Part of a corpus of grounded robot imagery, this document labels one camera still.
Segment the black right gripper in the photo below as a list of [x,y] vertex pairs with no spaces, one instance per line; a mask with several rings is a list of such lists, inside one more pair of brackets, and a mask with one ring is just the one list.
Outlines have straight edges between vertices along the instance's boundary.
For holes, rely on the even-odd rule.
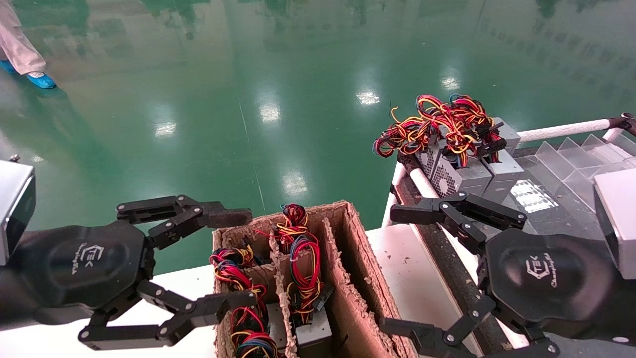
[[[605,242],[568,234],[521,231],[526,215],[472,193],[394,204],[390,219],[421,226],[440,224],[473,255],[482,255],[480,288],[487,295],[447,331],[409,320],[380,319],[380,331],[409,338],[418,354],[474,358],[463,340],[495,312],[514,331],[537,328],[578,340],[635,343],[635,281],[624,279]],[[487,241],[472,222],[499,229]],[[487,358],[557,358],[557,344],[531,335],[526,347]]]

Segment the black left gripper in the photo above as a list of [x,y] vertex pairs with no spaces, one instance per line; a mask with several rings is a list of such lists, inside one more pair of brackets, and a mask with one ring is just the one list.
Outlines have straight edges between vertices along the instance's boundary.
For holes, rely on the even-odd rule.
[[[257,304],[250,290],[190,300],[148,281],[152,248],[165,249],[205,227],[245,226],[253,220],[250,209],[178,195],[122,203],[117,219],[123,221],[25,233],[1,267],[1,328],[91,317],[78,340],[93,350],[172,347],[194,329],[220,324],[229,311]],[[151,222],[159,224],[146,238],[132,226]],[[108,326],[141,300],[172,317],[160,325]]]

